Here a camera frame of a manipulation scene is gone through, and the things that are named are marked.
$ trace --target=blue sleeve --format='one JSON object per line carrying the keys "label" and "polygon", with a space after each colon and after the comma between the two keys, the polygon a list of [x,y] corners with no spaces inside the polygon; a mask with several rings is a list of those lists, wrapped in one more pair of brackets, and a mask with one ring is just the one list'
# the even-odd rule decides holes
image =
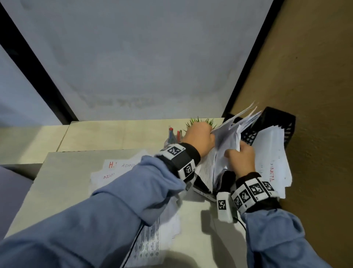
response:
{"label": "blue sleeve", "polygon": [[152,225],[185,183],[158,158],[85,201],[0,243],[0,267],[120,267],[142,224]]}
{"label": "blue sleeve", "polygon": [[259,210],[241,218],[246,223],[248,268],[330,267],[306,241],[303,226],[293,214]]}

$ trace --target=person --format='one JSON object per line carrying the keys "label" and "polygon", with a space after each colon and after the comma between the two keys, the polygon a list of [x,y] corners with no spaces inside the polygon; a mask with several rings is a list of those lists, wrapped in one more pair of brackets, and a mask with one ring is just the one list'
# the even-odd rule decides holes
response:
{"label": "person", "polygon": [[[188,128],[183,143],[196,162],[215,146],[205,122]],[[254,176],[255,153],[241,143],[226,151],[238,181]],[[171,196],[185,189],[160,158],[144,156],[131,171],[92,196],[0,243],[0,267],[120,267],[138,230],[152,225]],[[242,214],[248,267],[330,267],[305,240],[300,220],[263,202]]]}

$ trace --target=stack of paper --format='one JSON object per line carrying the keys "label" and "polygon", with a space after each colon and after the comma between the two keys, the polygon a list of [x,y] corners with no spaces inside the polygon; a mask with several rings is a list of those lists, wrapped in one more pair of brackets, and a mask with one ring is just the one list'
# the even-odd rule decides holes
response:
{"label": "stack of paper", "polygon": [[[141,161],[144,155],[149,155],[146,150],[140,151],[130,159],[105,160],[102,170],[91,173],[91,193],[131,170]],[[176,200],[175,197],[170,199],[163,213],[152,226],[143,227],[125,267],[163,263],[166,251],[171,247],[173,238],[181,231]]]}
{"label": "stack of paper", "polygon": [[[253,104],[212,131],[216,138],[216,146],[201,159],[195,171],[210,192],[220,188],[223,172],[232,170],[228,159],[224,157],[225,151],[227,149],[239,151],[241,133],[261,115],[261,112],[253,114],[256,107],[251,111],[252,106]],[[251,111],[248,116],[233,123],[235,118],[248,111]],[[284,150],[284,129],[278,126],[264,129],[257,134],[252,145],[256,153],[256,171],[272,184],[281,198],[285,198],[285,187],[291,185],[292,176]]]}

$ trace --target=wire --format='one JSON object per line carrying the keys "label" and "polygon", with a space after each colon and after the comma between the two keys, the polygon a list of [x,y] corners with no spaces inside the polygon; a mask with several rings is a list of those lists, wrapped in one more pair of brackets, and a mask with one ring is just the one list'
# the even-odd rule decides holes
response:
{"label": "wire", "polygon": [[129,260],[130,255],[131,255],[132,250],[133,250],[133,247],[135,246],[136,241],[137,241],[137,238],[138,238],[138,236],[140,235],[140,233],[141,233],[141,231],[142,231],[143,227],[144,227],[144,226],[142,225],[142,226],[141,226],[141,228],[140,228],[140,230],[138,231],[137,236],[135,237],[135,240],[134,240],[134,242],[132,243],[132,246],[131,246],[131,248],[130,248],[130,251],[129,251],[129,253],[128,253],[127,257],[126,257],[126,260],[125,260],[125,262],[124,262],[124,265],[123,265],[123,266],[121,266],[121,268],[124,268],[124,267],[125,267],[125,265],[126,265],[126,263],[127,263],[127,261]]}
{"label": "wire", "polygon": [[239,221],[238,218],[233,217],[233,220],[234,220],[236,223],[237,223],[237,222],[240,223],[241,226],[243,226],[244,230],[246,231],[246,228],[245,228],[244,224],[243,224],[241,221]]}

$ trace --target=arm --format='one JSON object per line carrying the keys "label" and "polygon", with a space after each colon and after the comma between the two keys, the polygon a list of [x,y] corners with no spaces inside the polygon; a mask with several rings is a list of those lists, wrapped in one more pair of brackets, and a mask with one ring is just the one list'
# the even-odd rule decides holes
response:
{"label": "arm", "polygon": [[[240,152],[228,150],[225,156],[239,178],[245,181],[261,177],[255,172],[255,152],[245,142]],[[241,215],[246,223],[247,264],[249,268],[264,267],[330,267],[305,239],[298,217],[281,209],[276,198],[257,202]]]}
{"label": "arm", "polygon": [[155,157],[87,200],[0,243],[0,267],[119,267],[142,223],[152,225],[185,183]]}

